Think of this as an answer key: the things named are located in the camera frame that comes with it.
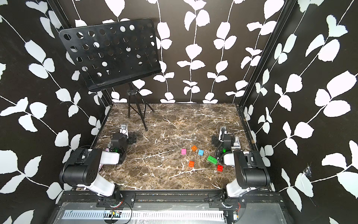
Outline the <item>green lego brick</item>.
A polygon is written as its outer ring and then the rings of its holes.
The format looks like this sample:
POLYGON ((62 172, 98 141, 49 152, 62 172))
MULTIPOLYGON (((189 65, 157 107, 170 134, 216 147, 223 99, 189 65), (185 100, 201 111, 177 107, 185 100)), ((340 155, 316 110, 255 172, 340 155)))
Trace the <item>green lego brick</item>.
POLYGON ((207 157, 207 161, 212 163, 212 164, 214 164, 214 165, 217 165, 217 163, 218 163, 217 159, 212 157, 212 156, 210 156, 210 155, 207 157))

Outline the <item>blue lego brick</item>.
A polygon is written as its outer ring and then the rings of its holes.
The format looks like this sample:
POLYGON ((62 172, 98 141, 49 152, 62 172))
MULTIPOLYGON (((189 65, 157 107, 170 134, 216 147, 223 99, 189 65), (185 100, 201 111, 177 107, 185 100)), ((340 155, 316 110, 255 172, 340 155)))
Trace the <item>blue lego brick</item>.
POLYGON ((203 156, 203 155, 204 155, 204 151, 203 151, 203 150, 201 150, 201 149, 199 149, 199 151, 198 151, 198 155, 203 156))

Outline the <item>orange lego brick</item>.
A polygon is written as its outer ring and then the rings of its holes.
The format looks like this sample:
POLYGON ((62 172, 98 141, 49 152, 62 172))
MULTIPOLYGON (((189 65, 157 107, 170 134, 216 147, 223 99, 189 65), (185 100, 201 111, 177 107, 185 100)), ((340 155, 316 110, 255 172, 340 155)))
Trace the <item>orange lego brick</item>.
POLYGON ((193 152, 195 152, 195 151, 198 150, 198 148, 194 145, 194 146, 191 147, 191 150, 192 150, 193 152))

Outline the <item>red lego brick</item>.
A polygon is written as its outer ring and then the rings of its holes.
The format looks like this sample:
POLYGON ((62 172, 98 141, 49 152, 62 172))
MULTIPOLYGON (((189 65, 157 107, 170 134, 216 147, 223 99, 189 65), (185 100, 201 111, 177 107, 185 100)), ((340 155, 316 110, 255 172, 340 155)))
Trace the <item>red lego brick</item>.
POLYGON ((218 166, 217 166, 217 171, 218 171, 218 172, 222 172, 222 171, 223 171, 223 166, 222 166, 222 165, 218 165, 218 166))

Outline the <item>orange-red lego brick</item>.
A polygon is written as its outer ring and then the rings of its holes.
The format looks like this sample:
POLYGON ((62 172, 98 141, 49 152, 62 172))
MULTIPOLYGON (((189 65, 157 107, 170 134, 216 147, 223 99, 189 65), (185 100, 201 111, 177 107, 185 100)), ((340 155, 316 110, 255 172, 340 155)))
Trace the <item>orange-red lego brick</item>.
POLYGON ((188 167, 194 168, 194 165, 195 165, 194 161, 189 161, 188 167))

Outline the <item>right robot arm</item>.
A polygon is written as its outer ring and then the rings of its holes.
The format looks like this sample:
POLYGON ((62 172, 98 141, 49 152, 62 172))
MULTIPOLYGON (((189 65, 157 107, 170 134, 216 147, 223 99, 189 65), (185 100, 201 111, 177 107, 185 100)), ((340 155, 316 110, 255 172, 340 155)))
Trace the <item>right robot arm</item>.
POLYGON ((243 151, 239 138, 234 134, 221 133, 212 136, 218 162, 235 168, 235 179, 226 185, 228 197, 241 197, 270 185, 270 177, 258 151, 243 151))

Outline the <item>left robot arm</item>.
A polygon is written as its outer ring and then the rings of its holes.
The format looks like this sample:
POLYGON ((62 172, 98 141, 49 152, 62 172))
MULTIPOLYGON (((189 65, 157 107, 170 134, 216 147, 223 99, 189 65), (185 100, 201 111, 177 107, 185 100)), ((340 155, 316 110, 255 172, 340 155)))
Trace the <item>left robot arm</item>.
POLYGON ((116 184, 109 182, 99 174, 101 165, 119 165, 126 158, 129 144, 128 131, 121 130, 112 136, 109 151, 100 148, 77 148, 66 161, 59 178, 71 187, 83 187, 119 201, 121 193, 116 184))

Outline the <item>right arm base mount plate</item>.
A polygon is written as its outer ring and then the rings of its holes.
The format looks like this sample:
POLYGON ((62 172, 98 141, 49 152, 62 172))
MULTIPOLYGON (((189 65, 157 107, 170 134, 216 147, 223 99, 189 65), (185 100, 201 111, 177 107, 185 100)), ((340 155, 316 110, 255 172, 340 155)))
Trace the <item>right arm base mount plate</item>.
POLYGON ((238 210, 246 208, 246 201, 240 197, 228 197, 223 192, 209 193, 204 199, 209 203, 210 208, 219 208, 224 210, 238 210))

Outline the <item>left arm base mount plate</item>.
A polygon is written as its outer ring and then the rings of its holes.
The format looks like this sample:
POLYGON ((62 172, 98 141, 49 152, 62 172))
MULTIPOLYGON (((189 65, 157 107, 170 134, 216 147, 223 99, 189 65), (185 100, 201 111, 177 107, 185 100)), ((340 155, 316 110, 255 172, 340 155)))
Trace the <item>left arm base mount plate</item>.
POLYGON ((97 208, 105 208, 105 209, 114 209, 120 207, 121 205, 128 205, 131 208, 134 206, 134 202, 136 199, 135 193, 130 193, 127 191, 121 191, 115 196, 111 197, 100 197, 96 204, 97 208))

